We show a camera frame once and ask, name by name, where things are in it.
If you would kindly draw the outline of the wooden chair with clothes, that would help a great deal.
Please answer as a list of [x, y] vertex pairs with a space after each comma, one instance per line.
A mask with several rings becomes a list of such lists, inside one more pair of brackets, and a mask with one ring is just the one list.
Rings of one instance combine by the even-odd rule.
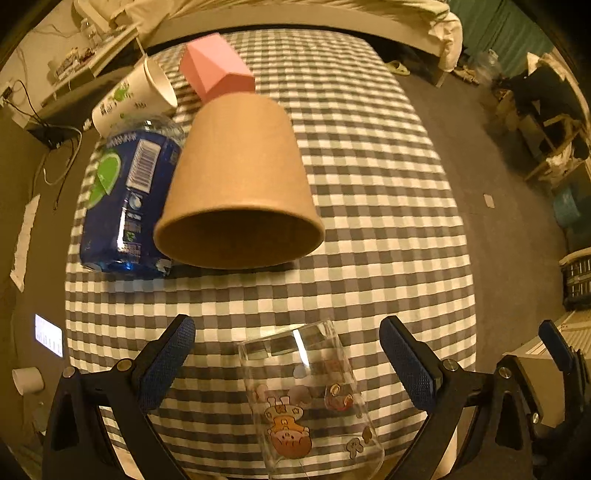
[[590, 107], [579, 82], [556, 56], [526, 54], [525, 70], [495, 84], [496, 115], [518, 132], [536, 162], [528, 181], [556, 188], [590, 158]]

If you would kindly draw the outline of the large clear water jug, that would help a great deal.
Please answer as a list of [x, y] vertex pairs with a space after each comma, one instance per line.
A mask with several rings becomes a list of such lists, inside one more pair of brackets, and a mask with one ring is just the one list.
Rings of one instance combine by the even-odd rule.
[[499, 56], [493, 49], [478, 53], [474, 67], [476, 78], [481, 85], [490, 86], [502, 73]]

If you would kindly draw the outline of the white paper roll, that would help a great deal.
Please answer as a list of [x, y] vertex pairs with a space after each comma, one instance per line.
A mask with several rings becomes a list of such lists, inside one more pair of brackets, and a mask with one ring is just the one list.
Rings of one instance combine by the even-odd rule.
[[21, 395], [41, 392], [45, 383], [37, 367], [26, 367], [12, 370], [12, 379], [17, 392]]

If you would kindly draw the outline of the white paper strip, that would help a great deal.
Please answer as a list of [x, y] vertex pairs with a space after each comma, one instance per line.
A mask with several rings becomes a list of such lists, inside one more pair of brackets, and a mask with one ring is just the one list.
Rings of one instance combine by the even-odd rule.
[[21, 229], [15, 246], [13, 265], [10, 271], [10, 279], [21, 293], [25, 290], [28, 252], [39, 202], [40, 195], [37, 194], [25, 206]]

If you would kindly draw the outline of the pink hexagonal box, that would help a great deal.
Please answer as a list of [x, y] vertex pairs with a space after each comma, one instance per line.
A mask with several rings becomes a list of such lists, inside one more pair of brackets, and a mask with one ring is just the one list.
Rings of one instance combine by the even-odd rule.
[[256, 91], [252, 71], [219, 33], [186, 43], [179, 71], [202, 104], [225, 94]]

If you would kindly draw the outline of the green slipper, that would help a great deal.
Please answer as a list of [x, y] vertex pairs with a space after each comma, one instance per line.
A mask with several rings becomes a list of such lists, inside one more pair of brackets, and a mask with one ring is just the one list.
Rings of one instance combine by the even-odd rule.
[[393, 73], [394, 75], [398, 75], [398, 76], [410, 76], [411, 72], [410, 70], [400, 61], [398, 60], [393, 60], [391, 62], [388, 62], [386, 64], [388, 70]]

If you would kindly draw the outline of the clear cartoon drinking glass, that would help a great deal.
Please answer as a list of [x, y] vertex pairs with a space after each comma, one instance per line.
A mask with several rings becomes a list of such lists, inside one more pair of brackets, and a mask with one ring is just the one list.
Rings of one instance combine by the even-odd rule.
[[385, 452], [329, 320], [239, 344], [271, 479], [371, 479]]

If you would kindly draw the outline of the brown paper cup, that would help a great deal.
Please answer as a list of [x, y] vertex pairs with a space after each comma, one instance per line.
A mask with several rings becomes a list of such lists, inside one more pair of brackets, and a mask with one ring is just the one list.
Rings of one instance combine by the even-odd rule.
[[219, 270], [281, 265], [317, 249], [325, 227], [286, 110], [256, 93], [201, 107], [153, 237], [169, 258]]

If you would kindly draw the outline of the blue plastic bottle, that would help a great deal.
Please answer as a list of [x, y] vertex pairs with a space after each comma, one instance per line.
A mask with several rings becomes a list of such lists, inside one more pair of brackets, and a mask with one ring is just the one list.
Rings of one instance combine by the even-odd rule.
[[103, 273], [164, 277], [172, 261], [155, 246], [160, 219], [186, 138], [166, 116], [130, 120], [99, 150], [86, 202], [79, 259]]

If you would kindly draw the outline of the green curtain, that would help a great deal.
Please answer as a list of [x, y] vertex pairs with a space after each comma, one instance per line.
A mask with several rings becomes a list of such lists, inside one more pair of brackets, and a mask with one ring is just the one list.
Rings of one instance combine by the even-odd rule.
[[542, 56], [554, 49], [549, 37], [514, 1], [451, 0], [448, 4], [461, 20], [467, 55], [493, 50], [506, 76], [526, 68], [528, 52]]

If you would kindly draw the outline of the white bedside table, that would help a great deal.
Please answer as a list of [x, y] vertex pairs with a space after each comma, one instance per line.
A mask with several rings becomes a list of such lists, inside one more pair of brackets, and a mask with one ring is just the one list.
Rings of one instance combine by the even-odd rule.
[[95, 46], [79, 52], [73, 49], [56, 70], [57, 82], [41, 102], [46, 106], [68, 92], [130, 63], [126, 55], [143, 54], [136, 24], [123, 25], [108, 32]]

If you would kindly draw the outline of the blue plastic basket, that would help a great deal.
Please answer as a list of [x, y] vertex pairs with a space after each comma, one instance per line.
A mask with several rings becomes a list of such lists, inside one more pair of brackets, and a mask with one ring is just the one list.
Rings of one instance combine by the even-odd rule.
[[570, 187], [560, 190], [553, 200], [554, 216], [558, 225], [566, 229], [581, 218], [573, 191]]

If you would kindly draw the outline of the white paper scrap on floor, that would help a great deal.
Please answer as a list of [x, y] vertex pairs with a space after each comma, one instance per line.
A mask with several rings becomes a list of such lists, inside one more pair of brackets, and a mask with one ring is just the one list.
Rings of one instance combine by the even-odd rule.
[[483, 195], [483, 198], [484, 198], [485, 204], [486, 204], [486, 206], [488, 208], [490, 208], [490, 209], [495, 209], [496, 208], [495, 201], [494, 201], [494, 198], [493, 198], [492, 195], [490, 195], [490, 194], [484, 194]]

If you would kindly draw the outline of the dark grey sofa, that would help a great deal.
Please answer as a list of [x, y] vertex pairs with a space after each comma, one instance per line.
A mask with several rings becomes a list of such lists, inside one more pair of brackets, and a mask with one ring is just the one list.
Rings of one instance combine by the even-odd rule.
[[[35, 338], [35, 318], [65, 327], [65, 273], [78, 194], [99, 139], [94, 129], [61, 134], [50, 150], [1, 111], [1, 438], [26, 469], [39, 476], [40, 442], [34, 413], [49, 408], [69, 363]], [[32, 200], [24, 286], [10, 277], [18, 237]]]

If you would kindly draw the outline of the white green-print paper cup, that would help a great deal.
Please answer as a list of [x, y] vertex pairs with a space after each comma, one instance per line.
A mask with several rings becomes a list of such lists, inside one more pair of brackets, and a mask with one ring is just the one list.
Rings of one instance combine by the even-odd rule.
[[174, 89], [160, 65], [145, 57], [93, 108], [96, 131], [109, 137], [128, 120], [163, 115], [177, 108]]

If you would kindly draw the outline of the glowing smartphone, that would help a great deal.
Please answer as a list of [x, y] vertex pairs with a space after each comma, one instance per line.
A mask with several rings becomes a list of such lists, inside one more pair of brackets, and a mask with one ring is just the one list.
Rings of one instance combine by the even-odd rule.
[[42, 316], [34, 316], [35, 340], [56, 356], [63, 357], [63, 332]]

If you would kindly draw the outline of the bed with cream sheets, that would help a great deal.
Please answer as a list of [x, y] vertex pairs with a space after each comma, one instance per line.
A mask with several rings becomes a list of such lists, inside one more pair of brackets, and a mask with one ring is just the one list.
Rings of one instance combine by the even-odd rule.
[[214, 31], [301, 26], [368, 34], [439, 58], [441, 86], [458, 65], [463, 26], [444, 1], [75, 1], [76, 12], [106, 33], [134, 24], [148, 47]]

